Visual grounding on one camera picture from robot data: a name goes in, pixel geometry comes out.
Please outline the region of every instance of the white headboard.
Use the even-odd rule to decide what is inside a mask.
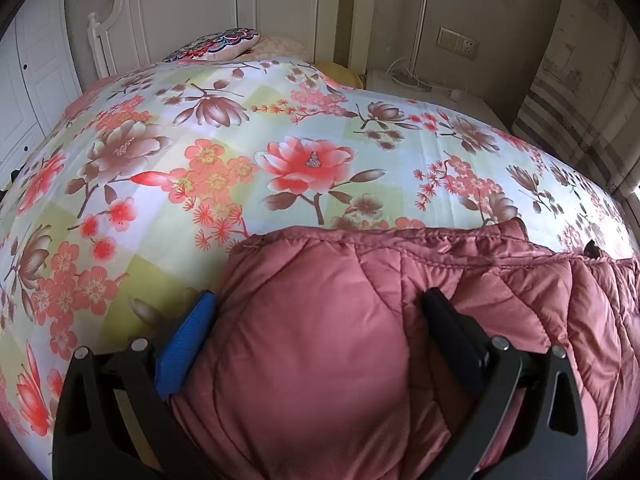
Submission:
[[[354,0],[349,67],[366,70],[374,0]],[[205,34],[233,27],[302,43],[314,61],[334,60],[338,0],[114,0],[103,23],[89,14],[100,77],[160,61]]]

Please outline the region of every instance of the switch plate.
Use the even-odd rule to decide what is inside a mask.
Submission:
[[[475,59],[476,54],[478,54],[479,42],[463,36],[459,32],[455,32],[454,30],[440,27],[436,45],[455,52],[456,54],[460,54],[460,56],[468,57],[469,59]]]

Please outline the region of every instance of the floral bedspread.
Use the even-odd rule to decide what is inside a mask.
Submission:
[[[632,256],[616,204],[553,157],[434,105],[285,59],[160,63],[68,108],[0,209],[0,413],[47,476],[74,349],[121,349],[294,224],[473,228]]]

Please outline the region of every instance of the striped curtain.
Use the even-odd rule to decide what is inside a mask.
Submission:
[[[640,43],[613,0],[562,0],[513,133],[599,186],[640,183]]]

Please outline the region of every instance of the gray wall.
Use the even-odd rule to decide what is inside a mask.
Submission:
[[[97,78],[86,36],[87,14],[109,15],[113,0],[65,0],[66,26],[80,85]],[[386,70],[410,56],[420,0],[376,0],[369,66]],[[429,0],[418,73],[442,82],[447,72],[463,76],[504,124],[513,123],[546,49],[560,0]],[[435,46],[440,26],[480,42],[475,60]],[[456,79],[447,77],[447,83]]]

